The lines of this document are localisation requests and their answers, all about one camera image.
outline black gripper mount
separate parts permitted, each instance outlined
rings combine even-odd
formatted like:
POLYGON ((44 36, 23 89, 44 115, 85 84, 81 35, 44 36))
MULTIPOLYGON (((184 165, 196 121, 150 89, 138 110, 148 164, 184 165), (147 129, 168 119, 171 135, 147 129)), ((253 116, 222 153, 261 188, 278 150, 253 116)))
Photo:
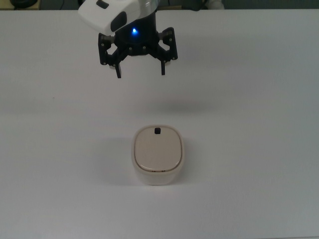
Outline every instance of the black gripper mount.
POLYGON ((122 27, 115 32, 115 36, 99 34, 100 62, 102 65, 115 67, 118 78, 121 78, 120 62, 127 56, 149 54, 159 59, 162 75, 165 75, 165 63, 178 58, 174 28, 169 27, 158 33, 155 13, 122 27), (169 46, 169 50, 159 45, 160 40, 169 46), (113 54, 108 54, 112 44, 115 44, 117 49, 113 54))

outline small container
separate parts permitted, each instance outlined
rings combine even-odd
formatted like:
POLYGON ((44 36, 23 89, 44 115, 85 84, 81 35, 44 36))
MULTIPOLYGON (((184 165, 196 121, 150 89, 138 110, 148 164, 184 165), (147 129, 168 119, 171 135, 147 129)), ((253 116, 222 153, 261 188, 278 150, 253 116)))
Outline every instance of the small container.
POLYGON ((138 177, 146 184, 170 183, 184 165, 180 133, 168 125, 141 128, 133 140, 132 162, 138 177))

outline blue led light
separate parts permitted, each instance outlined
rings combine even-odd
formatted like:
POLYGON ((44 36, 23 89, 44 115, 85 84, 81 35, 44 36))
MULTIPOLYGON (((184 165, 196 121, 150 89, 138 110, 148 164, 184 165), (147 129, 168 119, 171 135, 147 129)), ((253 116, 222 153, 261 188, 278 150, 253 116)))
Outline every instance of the blue led light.
POLYGON ((132 35, 137 35, 139 32, 135 29, 135 28, 133 28, 133 30, 132 30, 132 35))

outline container lid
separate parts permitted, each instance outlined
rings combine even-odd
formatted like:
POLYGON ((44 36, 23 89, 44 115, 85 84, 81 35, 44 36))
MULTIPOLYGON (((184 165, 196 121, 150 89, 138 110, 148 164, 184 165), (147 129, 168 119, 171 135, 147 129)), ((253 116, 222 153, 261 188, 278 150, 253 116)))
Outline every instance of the container lid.
POLYGON ((135 138, 135 161, 150 172, 174 170, 182 159, 182 141, 179 133, 169 126, 149 126, 135 138))

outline white tabletop surface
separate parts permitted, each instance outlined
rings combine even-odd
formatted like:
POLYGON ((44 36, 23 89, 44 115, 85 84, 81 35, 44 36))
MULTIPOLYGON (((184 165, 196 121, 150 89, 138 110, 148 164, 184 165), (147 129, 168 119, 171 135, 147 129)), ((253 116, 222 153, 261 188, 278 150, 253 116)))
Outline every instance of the white tabletop surface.
POLYGON ((75 11, 0 12, 1 239, 319 236, 319 11, 161 11, 178 60, 99 63, 75 11), (168 186, 134 133, 176 127, 168 186))

